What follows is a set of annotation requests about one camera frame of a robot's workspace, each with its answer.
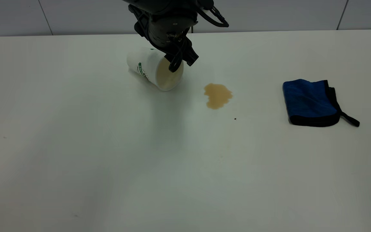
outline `white wall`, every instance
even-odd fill
[[[135,16],[122,0],[40,0],[54,35],[133,34]]]
[[[0,0],[0,36],[51,35],[38,0]]]
[[[371,0],[349,0],[339,29],[371,29]]]
[[[214,0],[230,24],[218,28],[202,17],[194,32],[335,30],[347,0]]]
[[[335,30],[347,0],[214,0],[230,24],[199,16],[195,32]],[[122,0],[0,0],[0,36],[132,34],[135,16]],[[349,0],[340,29],[371,29],[371,0]]]
[[[40,0],[54,35],[135,33],[122,0]],[[229,28],[199,16],[195,32],[335,30],[346,0],[215,0]]]

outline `blue microfiber cloth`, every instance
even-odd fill
[[[290,122],[294,125],[325,127],[339,122],[340,116],[355,126],[360,125],[340,109],[336,92],[328,86],[327,80],[287,81],[283,83],[283,93]]]

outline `liquid inside cup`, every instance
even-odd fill
[[[181,63],[180,67],[175,72],[171,72],[168,67],[170,62],[167,59],[162,59],[158,69],[156,81],[160,88],[169,90],[175,87],[181,79],[184,70],[184,62]]]

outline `green logo on cup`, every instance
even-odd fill
[[[140,72],[140,74],[141,74],[143,77],[145,77],[145,78],[148,79],[147,74],[146,74],[145,72],[143,72],[143,68],[141,67],[141,62],[138,63],[138,71]]]

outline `wall seam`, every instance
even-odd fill
[[[344,9],[343,9],[343,13],[341,14],[341,17],[340,17],[340,21],[339,21],[339,24],[337,25],[337,29],[339,29],[340,27],[340,24],[341,24],[341,20],[343,19],[343,15],[344,15],[344,12],[346,11],[346,7],[347,7],[347,4],[349,3],[349,0],[346,1],[346,4],[344,5]]]
[[[48,25],[48,28],[50,29],[51,35],[54,35],[53,32],[52,32],[52,30],[51,30],[50,24],[48,23],[47,16],[45,16],[45,12],[44,12],[43,6],[41,6],[40,0],[38,0],[38,3],[40,4],[41,10],[43,11],[44,18],[47,21],[47,25]]]

